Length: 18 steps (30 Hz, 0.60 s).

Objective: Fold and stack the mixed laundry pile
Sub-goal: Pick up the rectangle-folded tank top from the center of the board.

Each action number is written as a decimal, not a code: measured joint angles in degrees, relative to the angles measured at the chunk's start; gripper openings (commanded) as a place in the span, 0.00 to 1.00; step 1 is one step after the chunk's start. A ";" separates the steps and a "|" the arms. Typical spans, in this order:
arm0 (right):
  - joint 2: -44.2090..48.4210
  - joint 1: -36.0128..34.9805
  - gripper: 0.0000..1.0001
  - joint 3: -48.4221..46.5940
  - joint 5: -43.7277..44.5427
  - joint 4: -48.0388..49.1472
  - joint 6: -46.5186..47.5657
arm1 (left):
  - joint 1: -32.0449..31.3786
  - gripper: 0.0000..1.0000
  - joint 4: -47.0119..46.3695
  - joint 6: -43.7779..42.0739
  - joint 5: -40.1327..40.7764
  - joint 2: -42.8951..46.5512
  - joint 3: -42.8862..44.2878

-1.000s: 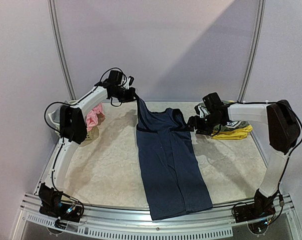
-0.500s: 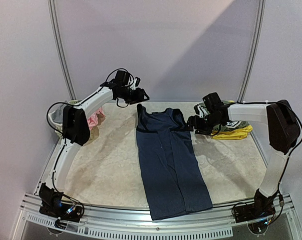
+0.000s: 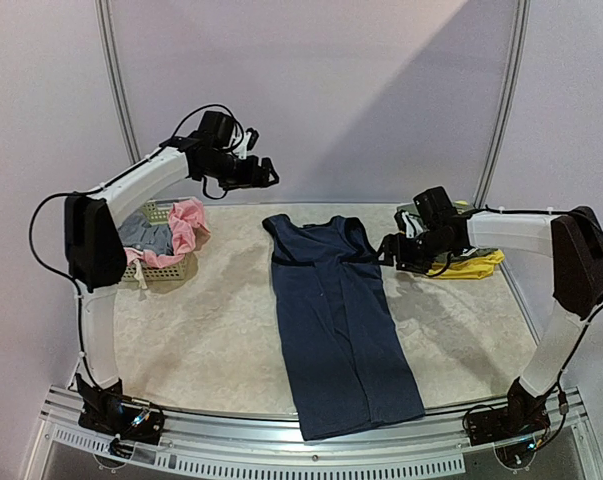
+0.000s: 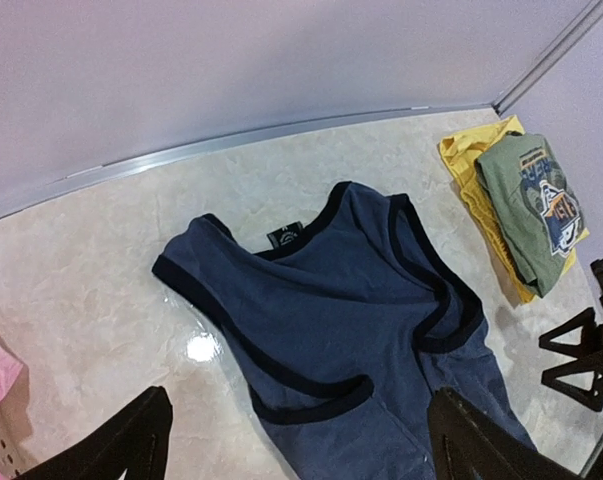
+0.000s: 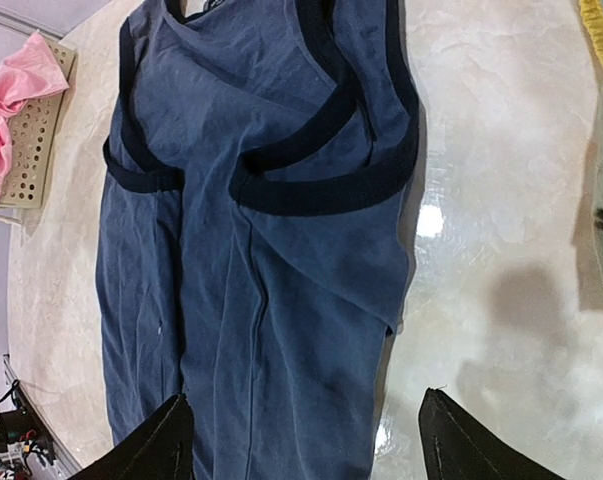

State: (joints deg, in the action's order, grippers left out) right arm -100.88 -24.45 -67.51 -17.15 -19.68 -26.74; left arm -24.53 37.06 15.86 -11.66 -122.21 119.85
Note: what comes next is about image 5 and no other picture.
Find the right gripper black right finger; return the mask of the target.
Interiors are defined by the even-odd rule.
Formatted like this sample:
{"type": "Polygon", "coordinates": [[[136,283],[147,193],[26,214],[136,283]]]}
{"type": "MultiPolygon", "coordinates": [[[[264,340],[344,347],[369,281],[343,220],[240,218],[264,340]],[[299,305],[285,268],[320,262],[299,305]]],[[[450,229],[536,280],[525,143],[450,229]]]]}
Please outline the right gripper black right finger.
{"type": "Polygon", "coordinates": [[[561,479],[501,441],[441,389],[426,390],[418,426],[429,479],[561,479]]]}

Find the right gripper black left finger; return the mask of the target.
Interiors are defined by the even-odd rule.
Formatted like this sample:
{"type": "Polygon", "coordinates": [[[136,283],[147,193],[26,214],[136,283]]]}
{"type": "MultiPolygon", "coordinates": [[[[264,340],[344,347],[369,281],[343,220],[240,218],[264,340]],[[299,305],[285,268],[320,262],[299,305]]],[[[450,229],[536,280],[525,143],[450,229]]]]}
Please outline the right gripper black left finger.
{"type": "Polygon", "coordinates": [[[193,473],[194,417],[186,396],[170,397],[105,456],[75,480],[189,480],[193,473]]]}

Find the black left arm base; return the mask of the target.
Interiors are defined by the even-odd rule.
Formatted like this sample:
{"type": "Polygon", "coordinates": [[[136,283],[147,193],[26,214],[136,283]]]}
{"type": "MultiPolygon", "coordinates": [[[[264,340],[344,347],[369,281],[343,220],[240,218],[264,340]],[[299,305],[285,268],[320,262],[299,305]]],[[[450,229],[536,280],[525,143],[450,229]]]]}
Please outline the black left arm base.
{"type": "Polygon", "coordinates": [[[3,356],[8,390],[0,398],[0,479],[33,479],[28,461],[43,469],[57,460],[51,431],[27,396],[22,382],[3,356]]]}

